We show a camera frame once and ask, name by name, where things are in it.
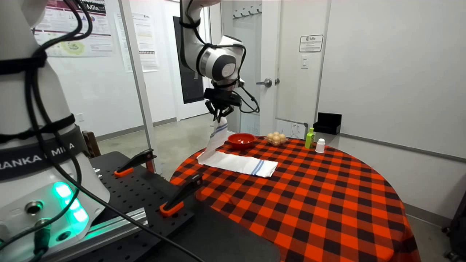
robotic arm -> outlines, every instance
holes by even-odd
[[[220,121],[233,112],[234,106],[241,106],[242,98],[232,92],[242,87],[240,69],[246,56],[243,43],[234,37],[224,35],[219,45],[205,43],[199,36],[200,12],[203,7],[220,3],[220,0],[181,0],[180,24],[181,35],[180,59],[183,65],[212,79],[214,89],[206,89],[204,98],[206,106],[214,120]],[[253,101],[255,98],[248,92]]]

plaid tablecloth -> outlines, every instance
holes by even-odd
[[[271,178],[200,165],[199,151],[171,183],[203,174],[198,198],[272,241],[282,261],[421,261],[402,201],[370,166],[328,146],[317,154],[298,139],[279,147],[263,138],[255,144],[234,151],[226,142],[218,150],[277,161]]]

glass panel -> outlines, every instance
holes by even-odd
[[[259,102],[260,106],[260,86],[256,82],[261,82],[260,78],[260,56],[261,56],[261,35],[262,35],[262,1],[223,1],[220,3],[222,15],[222,33],[240,39],[247,49],[246,58],[241,68],[240,76],[246,82],[244,87]],[[236,91],[253,108],[255,104],[241,89]],[[243,110],[250,108],[243,102]],[[259,135],[258,113],[245,114],[239,109],[227,117],[228,128],[233,132],[246,132]]]
[[[90,13],[92,34],[51,47],[47,50],[48,62],[58,75],[76,124],[81,131],[93,133],[89,135],[90,143],[98,146],[101,154],[119,151],[131,158],[148,145],[128,44],[118,17],[120,8],[118,1],[96,1],[94,6],[96,9]],[[82,12],[79,14],[84,33],[87,19]],[[48,2],[45,17],[34,31],[40,44],[77,25],[76,17],[60,0]]]

dish towel with blue stripes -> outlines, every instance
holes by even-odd
[[[226,118],[222,117],[220,123],[214,121],[213,126],[214,130],[210,136],[206,150],[198,156],[199,164],[264,178],[272,176],[277,168],[278,162],[236,156],[216,151],[228,138],[228,123],[226,122]]]

wall sign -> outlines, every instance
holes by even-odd
[[[322,51],[323,34],[301,36],[299,52],[320,52]]]

